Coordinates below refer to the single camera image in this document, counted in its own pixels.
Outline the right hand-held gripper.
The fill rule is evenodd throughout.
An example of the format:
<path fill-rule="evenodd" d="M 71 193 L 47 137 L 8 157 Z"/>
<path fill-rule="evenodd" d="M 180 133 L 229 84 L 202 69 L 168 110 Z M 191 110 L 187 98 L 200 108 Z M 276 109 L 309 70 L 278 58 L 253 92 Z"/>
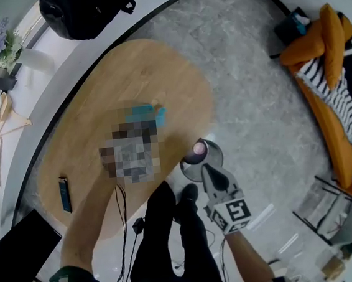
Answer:
<path fill-rule="evenodd" d="M 210 198 L 204 210 L 224 235 L 234 233 L 251 221 L 251 212 L 232 173 L 221 166 L 204 164 L 201 169 L 204 190 Z"/>

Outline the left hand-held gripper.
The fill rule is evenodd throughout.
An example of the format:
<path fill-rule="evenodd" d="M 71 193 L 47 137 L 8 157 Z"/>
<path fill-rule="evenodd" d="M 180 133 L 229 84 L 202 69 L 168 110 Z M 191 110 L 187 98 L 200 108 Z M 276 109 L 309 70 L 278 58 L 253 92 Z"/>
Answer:
<path fill-rule="evenodd" d="M 160 166 L 155 128 L 112 133 L 116 177 L 125 184 L 155 180 Z"/>

